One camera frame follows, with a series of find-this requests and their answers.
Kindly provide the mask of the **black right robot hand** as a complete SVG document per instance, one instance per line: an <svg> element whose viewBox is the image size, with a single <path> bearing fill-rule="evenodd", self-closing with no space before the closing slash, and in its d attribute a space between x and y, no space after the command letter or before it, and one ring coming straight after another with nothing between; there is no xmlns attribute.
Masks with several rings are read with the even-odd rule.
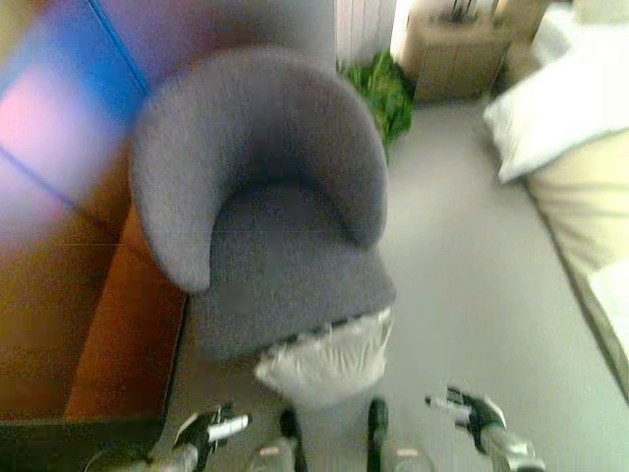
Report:
<svg viewBox="0 0 629 472"><path fill-rule="evenodd" d="M466 430L476 443L482 433L490 427L506 428L502 410L487 396L472 394L457 386L449 385L444 397L426 395L425 405L429 408L451 413L455 426Z"/></svg>

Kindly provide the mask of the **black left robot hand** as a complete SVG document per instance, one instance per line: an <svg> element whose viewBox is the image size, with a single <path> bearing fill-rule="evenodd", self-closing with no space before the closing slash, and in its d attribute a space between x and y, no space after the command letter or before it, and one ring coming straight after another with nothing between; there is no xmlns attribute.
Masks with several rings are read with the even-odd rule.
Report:
<svg viewBox="0 0 629 472"><path fill-rule="evenodd" d="M253 422L250 413L238 413L232 403L223 403L211 411L194 413L180 427L174 447L191 446L198 454L210 455Z"/></svg>

